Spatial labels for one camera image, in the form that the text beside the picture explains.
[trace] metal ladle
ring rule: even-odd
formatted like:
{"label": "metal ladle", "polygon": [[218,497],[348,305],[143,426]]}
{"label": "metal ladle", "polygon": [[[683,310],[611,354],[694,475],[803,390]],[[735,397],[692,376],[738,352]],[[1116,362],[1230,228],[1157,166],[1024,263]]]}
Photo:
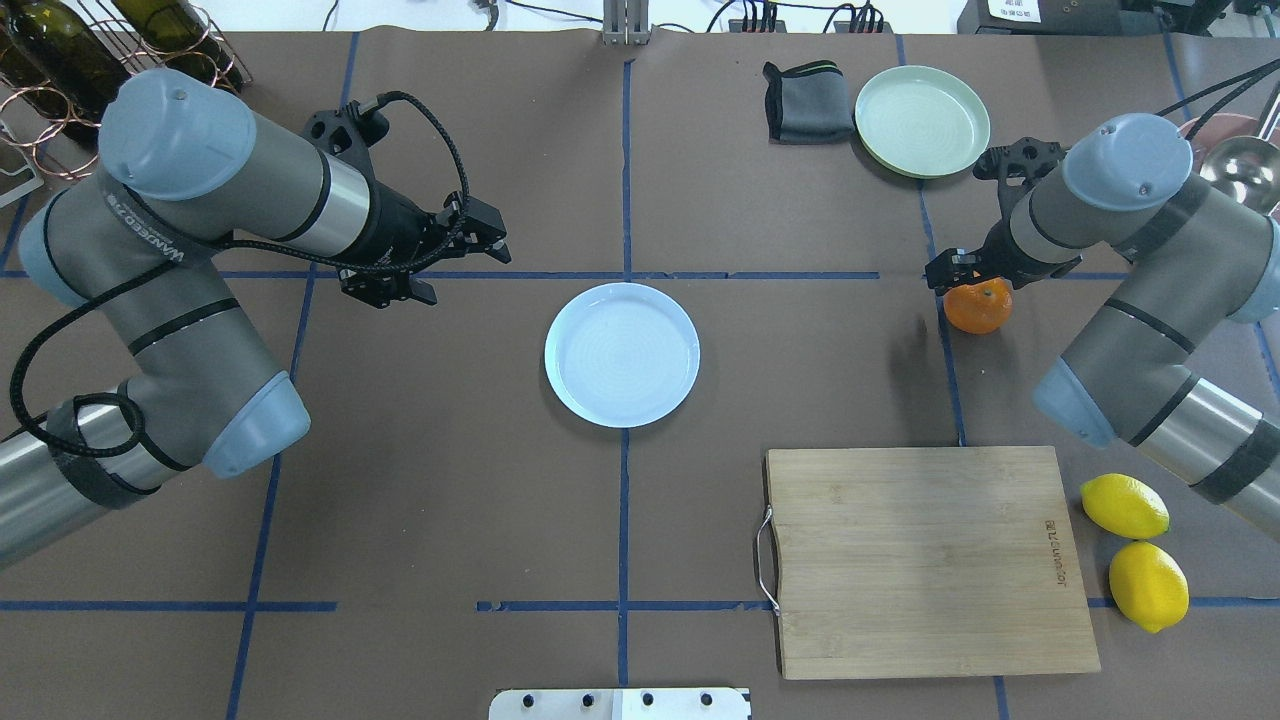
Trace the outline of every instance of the metal ladle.
{"label": "metal ladle", "polygon": [[1280,202],[1280,149],[1267,142],[1280,119],[1280,82],[1271,90],[1253,136],[1229,137],[1204,156],[1201,177],[1251,210],[1270,214]]}

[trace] gray tabletop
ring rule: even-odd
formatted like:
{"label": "gray tabletop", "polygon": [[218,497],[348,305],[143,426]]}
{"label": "gray tabletop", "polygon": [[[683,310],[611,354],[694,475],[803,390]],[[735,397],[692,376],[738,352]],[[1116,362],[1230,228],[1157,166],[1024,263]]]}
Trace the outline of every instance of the gray tabletop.
{"label": "gray tabletop", "polygon": [[[1280,602],[1257,598],[1280,596],[1280,548],[1030,404],[1123,261],[1091,251],[1020,291],[997,333],[946,332],[923,264],[980,243],[995,188],[901,178],[856,145],[771,145],[760,76],[767,60],[831,59],[856,91],[888,67],[934,65],[982,96],[993,143],[1073,142],[1257,65],[1274,42],[663,31],[613,49],[588,31],[388,28],[233,41],[259,78],[246,101],[287,127],[383,90],[426,101],[472,192],[502,209],[515,263],[436,265],[439,306],[379,311],[325,269],[220,259],[311,433],[236,480],[192,470],[0,575],[0,716],[462,719],[503,688],[712,684],[750,688],[760,719],[1275,716]],[[1265,91],[1233,109],[1256,113]],[[389,114],[380,178],[435,206],[456,184],[443,145],[411,111]],[[0,220],[10,368],[60,307],[20,273],[13,209]],[[634,430],[571,414],[541,368],[556,313],[613,281],[671,295],[703,350],[689,398]],[[1276,340],[1280,320],[1224,324],[1193,365],[1275,413]],[[133,372],[91,316],[40,356],[29,404]],[[782,680],[750,552],[764,451],[956,443],[1057,447],[1102,673]],[[1170,506],[1158,543],[1193,602],[1158,635],[1107,597],[1124,541],[1078,509],[1103,471]]]}

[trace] lemon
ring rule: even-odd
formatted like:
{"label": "lemon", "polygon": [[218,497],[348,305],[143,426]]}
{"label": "lemon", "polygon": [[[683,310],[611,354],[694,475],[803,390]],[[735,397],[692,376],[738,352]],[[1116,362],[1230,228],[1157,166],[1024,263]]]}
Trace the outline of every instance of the lemon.
{"label": "lemon", "polygon": [[1098,475],[1080,486],[1080,498],[1091,520],[1120,537],[1147,539],[1169,529],[1165,501],[1129,475]]}
{"label": "lemon", "polygon": [[1187,577],[1167,552],[1149,542],[1132,542],[1111,559],[1111,596],[1124,616],[1148,633],[1178,624],[1187,615]]}

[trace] wooden cutting board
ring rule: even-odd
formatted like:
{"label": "wooden cutting board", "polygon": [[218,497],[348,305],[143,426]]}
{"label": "wooden cutting board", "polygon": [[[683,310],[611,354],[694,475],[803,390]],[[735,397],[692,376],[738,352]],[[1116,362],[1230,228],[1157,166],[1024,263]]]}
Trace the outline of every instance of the wooden cutting board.
{"label": "wooden cutting board", "polygon": [[1097,673],[1052,447],[771,450],[782,676]]}

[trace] metal handle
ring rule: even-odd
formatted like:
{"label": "metal handle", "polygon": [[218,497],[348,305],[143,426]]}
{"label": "metal handle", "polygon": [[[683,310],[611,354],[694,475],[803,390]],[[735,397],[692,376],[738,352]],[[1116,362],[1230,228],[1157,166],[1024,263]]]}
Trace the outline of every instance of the metal handle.
{"label": "metal handle", "polygon": [[769,605],[773,606],[773,615],[782,618],[782,607],[778,606],[778,601],[773,598],[773,593],[769,588],[764,585],[764,570],[760,569],[760,536],[764,534],[764,528],[769,527],[773,521],[773,506],[764,506],[764,520],[760,520],[760,527],[755,530],[755,583],[760,585],[760,592],[764,597],[769,598]]}
{"label": "metal handle", "polygon": [[1280,82],[1271,88],[1271,96],[1262,110],[1262,120],[1258,123],[1258,132],[1254,137],[1268,141],[1271,132],[1276,129],[1276,120],[1280,119]]}

